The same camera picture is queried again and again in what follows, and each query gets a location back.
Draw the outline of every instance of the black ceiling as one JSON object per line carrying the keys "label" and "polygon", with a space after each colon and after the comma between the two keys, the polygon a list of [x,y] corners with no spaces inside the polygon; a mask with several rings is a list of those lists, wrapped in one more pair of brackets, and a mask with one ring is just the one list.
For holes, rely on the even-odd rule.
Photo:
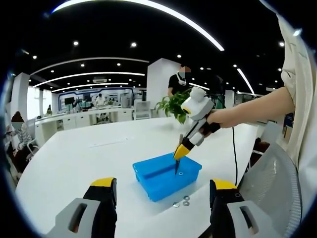
{"label": "black ceiling", "polygon": [[[283,66],[284,49],[274,13],[254,1],[184,1],[156,0],[187,16],[211,34],[224,47],[219,51],[211,42],[179,19],[148,6],[124,1],[92,1],[80,3],[48,14],[61,1],[42,3],[28,34],[17,51],[15,74],[31,74],[43,67],[67,60],[90,57],[118,57],[148,60],[146,62],[103,59],[80,60],[36,73],[50,80],[57,77],[105,71],[147,73],[152,62],[166,58],[192,69],[194,83],[212,85],[219,75],[226,88],[250,92],[247,84],[233,67],[237,64],[249,80],[254,92],[268,93],[266,87],[283,85],[278,68]],[[132,42],[137,47],[131,48]],[[67,86],[92,83],[95,75],[61,79],[41,88],[55,90]],[[111,82],[128,82],[146,87],[146,76],[106,75]],[[39,83],[32,79],[31,85]]]}

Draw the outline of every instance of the black cable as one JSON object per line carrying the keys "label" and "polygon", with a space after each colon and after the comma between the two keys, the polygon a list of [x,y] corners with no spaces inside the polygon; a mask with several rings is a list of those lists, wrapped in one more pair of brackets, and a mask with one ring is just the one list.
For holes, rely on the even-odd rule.
{"label": "black cable", "polygon": [[[224,102],[220,98],[218,98],[218,100],[221,102],[222,107],[225,109],[226,106],[224,105]],[[237,163],[237,154],[236,154],[236,143],[234,140],[234,127],[232,127],[232,140],[233,140],[234,162],[236,164],[236,182],[234,185],[237,186],[237,183],[238,183],[238,163]]]}

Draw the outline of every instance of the potted plant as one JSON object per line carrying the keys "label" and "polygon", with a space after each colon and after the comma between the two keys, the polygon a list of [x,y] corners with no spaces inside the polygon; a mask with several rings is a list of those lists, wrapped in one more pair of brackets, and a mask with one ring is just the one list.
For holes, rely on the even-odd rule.
{"label": "potted plant", "polygon": [[183,93],[175,93],[170,99],[168,99],[168,96],[163,97],[162,101],[156,104],[157,113],[159,110],[163,110],[167,117],[172,113],[179,123],[184,124],[186,121],[186,114],[180,106],[189,97],[189,93],[190,89]]}

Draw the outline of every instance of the black t-shirt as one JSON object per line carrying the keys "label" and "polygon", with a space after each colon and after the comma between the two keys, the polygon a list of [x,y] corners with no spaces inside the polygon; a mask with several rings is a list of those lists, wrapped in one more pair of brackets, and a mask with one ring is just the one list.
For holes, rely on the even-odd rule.
{"label": "black t-shirt", "polygon": [[188,85],[187,81],[186,81],[186,85],[185,86],[179,84],[176,74],[172,75],[169,78],[168,87],[169,88],[173,88],[173,90],[172,90],[172,94],[173,95],[175,95],[175,93],[177,93],[177,92],[182,93],[182,92],[186,91],[187,89],[189,89],[189,85]]}

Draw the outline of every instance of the blue plastic container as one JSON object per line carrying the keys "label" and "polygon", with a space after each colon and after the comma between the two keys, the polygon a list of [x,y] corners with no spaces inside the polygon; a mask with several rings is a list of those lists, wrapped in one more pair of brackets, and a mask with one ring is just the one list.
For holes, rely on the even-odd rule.
{"label": "blue plastic container", "polygon": [[196,181],[202,166],[183,157],[175,175],[175,160],[170,153],[134,163],[133,169],[150,200],[157,202]]}

